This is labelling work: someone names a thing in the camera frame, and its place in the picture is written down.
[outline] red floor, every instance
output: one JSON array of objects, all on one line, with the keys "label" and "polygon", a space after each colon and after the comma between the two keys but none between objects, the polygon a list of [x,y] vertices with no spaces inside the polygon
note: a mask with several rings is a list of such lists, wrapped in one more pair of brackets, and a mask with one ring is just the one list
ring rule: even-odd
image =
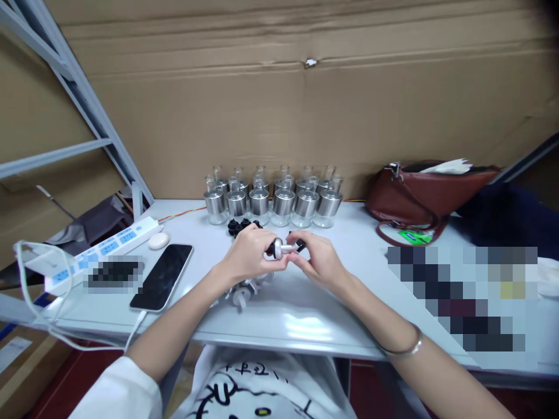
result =
[{"label": "red floor", "polygon": [[[122,352],[73,351],[49,388],[43,393],[26,419],[66,419],[80,399]],[[557,393],[490,389],[493,395],[517,419],[557,417]],[[349,400],[360,419],[392,419],[394,406],[370,361],[352,360]]]}]

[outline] brown leather bag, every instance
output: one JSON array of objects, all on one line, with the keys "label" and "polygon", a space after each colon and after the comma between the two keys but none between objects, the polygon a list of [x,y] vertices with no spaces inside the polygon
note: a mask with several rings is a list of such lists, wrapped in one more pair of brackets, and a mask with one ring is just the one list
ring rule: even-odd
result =
[{"label": "brown leather bag", "polygon": [[441,163],[444,161],[429,160],[407,166],[391,163],[375,175],[365,207],[380,221],[377,234],[385,241],[393,246],[411,246],[391,239],[381,231],[383,225],[390,225],[397,229],[433,230],[433,243],[446,227],[448,216],[501,170],[490,166],[471,168],[463,175],[418,173]]}]

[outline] silver bracelet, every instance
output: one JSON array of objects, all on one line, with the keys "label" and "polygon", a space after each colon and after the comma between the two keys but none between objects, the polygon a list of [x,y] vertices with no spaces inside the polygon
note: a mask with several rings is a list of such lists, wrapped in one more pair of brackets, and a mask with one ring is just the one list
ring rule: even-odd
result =
[{"label": "silver bracelet", "polygon": [[386,355],[390,355],[391,357],[394,357],[394,358],[404,358],[404,357],[414,355],[415,353],[417,353],[419,351],[419,347],[421,346],[421,340],[423,339],[423,332],[421,331],[420,328],[418,328],[418,326],[416,324],[411,323],[411,322],[410,322],[410,324],[415,328],[415,331],[418,335],[418,338],[417,338],[417,341],[415,342],[415,344],[410,349],[405,350],[405,351],[400,351],[400,352],[389,351],[388,349],[383,347],[381,344],[378,344],[380,346],[380,349],[382,349]]}]

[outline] metal rack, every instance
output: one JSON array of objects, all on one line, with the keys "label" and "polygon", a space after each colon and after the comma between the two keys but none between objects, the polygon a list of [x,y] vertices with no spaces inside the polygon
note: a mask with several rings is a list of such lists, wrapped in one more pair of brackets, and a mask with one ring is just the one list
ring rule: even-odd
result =
[{"label": "metal rack", "polygon": [[0,1],[0,24],[9,28],[50,66],[96,140],[0,164],[0,179],[65,158],[103,148],[124,181],[136,192],[136,208],[154,197],[118,136],[105,109],[43,0]]}]

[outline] smartphone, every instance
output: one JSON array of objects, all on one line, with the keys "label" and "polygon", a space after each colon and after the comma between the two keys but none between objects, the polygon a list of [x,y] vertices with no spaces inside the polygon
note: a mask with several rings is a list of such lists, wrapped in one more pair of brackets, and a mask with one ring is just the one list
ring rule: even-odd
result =
[{"label": "smartphone", "polygon": [[165,308],[175,285],[186,268],[192,253],[188,244],[170,244],[130,302],[134,310],[161,311]]}]

